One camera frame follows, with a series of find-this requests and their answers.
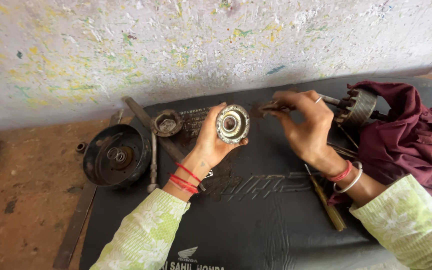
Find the white wall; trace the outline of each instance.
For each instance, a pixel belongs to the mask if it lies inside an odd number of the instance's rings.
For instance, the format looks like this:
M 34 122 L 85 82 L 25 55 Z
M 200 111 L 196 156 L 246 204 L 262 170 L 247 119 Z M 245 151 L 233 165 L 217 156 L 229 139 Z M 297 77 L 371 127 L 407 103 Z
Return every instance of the white wall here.
M 0 129 L 108 118 L 124 95 L 427 72 L 427 0 L 0 0 Z

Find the orange floor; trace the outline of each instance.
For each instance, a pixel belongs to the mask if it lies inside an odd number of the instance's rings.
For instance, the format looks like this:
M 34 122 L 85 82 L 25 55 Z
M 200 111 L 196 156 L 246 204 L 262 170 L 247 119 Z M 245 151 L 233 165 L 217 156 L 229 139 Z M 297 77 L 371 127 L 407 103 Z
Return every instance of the orange floor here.
M 432 79 L 432 74 L 424 77 Z M 0 132 L 0 270 L 51 269 L 81 195 L 78 188 L 86 180 L 83 155 L 75 147 L 89 142 L 108 122 Z M 78 269 L 86 226 L 71 270 Z

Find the silver bangle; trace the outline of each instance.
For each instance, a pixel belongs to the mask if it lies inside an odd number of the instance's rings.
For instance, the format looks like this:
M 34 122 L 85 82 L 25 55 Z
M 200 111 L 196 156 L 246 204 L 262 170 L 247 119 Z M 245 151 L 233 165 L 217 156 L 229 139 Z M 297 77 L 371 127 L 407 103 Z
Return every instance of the silver bangle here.
M 334 192 L 344 193 L 344 192 L 348 191 L 361 178 L 361 175 L 363 174 L 363 164 L 361 164 L 361 162 L 357 161 L 357 162 L 354 162 L 353 165 L 355 165 L 355 167 L 357 167 L 359 169 L 359 172 L 357 173 L 356 178 L 354 178 L 354 180 L 349 184 L 349 186 L 347 186 L 341 190 L 336 189 L 336 182 L 335 182 L 333 185 Z

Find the screwdriver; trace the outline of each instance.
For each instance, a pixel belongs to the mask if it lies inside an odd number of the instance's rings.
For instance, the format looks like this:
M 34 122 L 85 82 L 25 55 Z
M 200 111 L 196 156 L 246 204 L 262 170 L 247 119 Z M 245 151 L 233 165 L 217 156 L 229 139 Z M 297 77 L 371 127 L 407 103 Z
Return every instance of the screwdriver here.
M 316 182 L 315 177 L 313 175 L 311 175 L 311 172 L 308 168 L 308 165 L 304 164 L 304 166 L 308 170 L 309 178 L 311 179 L 311 182 L 314 185 L 314 190 L 318 194 L 319 199 L 321 199 L 322 205 L 324 206 L 324 209 L 328 213 L 329 218 L 331 219 L 334 226 L 336 227 L 336 230 L 338 230 L 340 232 L 343 229 L 346 229 L 346 224 L 344 223 L 343 218 L 341 218 L 341 215 L 339 215 L 338 210 L 336 210 L 336 207 L 334 205 L 329 206 L 327 204 L 326 201 L 328 200 L 328 197 L 326 197 L 326 194 L 323 192 L 323 189 L 318 184 L 318 182 Z

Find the green floral sleeve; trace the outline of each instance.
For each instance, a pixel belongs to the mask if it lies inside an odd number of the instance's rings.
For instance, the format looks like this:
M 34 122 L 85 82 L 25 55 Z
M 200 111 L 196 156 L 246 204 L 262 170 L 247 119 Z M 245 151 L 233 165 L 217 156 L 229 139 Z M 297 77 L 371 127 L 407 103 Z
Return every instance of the green floral sleeve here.
M 349 211 L 402 264 L 432 269 L 432 197 L 412 175 Z
M 189 206 L 161 189 L 154 190 L 123 218 L 90 270 L 160 269 Z

